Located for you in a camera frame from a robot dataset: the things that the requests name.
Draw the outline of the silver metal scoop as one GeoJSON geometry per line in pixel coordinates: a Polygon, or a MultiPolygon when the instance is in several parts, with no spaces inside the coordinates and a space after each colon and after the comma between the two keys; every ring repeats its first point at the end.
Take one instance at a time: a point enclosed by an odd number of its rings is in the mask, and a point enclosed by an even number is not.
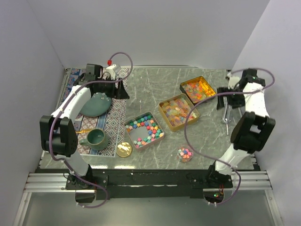
{"type": "Polygon", "coordinates": [[[226,133],[229,135],[229,123],[231,121],[231,110],[232,107],[230,104],[224,108],[223,115],[222,115],[222,122],[226,125],[226,133]]]}

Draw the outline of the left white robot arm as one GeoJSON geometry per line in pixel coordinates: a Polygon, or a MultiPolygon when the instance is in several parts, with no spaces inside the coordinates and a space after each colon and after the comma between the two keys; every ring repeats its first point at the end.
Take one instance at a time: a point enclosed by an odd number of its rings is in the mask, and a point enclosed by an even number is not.
{"type": "Polygon", "coordinates": [[[69,95],[50,115],[40,119],[42,150],[51,154],[55,161],[66,164],[70,173],[77,177],[77,184],[89,189],[94,182],[91,167],[77,151],[78,137],[74,122],[84,105],[97,94],[114,99],[128,99],[122,78],[121,67],[108,62],[107,67],[87,64],[86,70],[73,83],[69,95]]]}

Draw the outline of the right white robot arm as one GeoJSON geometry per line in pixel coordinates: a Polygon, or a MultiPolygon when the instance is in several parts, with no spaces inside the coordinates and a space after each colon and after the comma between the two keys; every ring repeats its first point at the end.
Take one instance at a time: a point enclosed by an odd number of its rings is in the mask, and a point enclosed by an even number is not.
{"type": "Polygon", "coordinates": [[[229,148],[208,169],[206,183],[213,188],[226,183],[232,168],[244,158],[261,151],[276,125],[275,119],[270,118],[266,110],[266,83],[258,77],[257,69],[248,68],[242,71],[241,77],[228,74],[227,78],[228,86],[217,89],[217,109],[243,106],[245,112],[232,131],[229,148]]]}

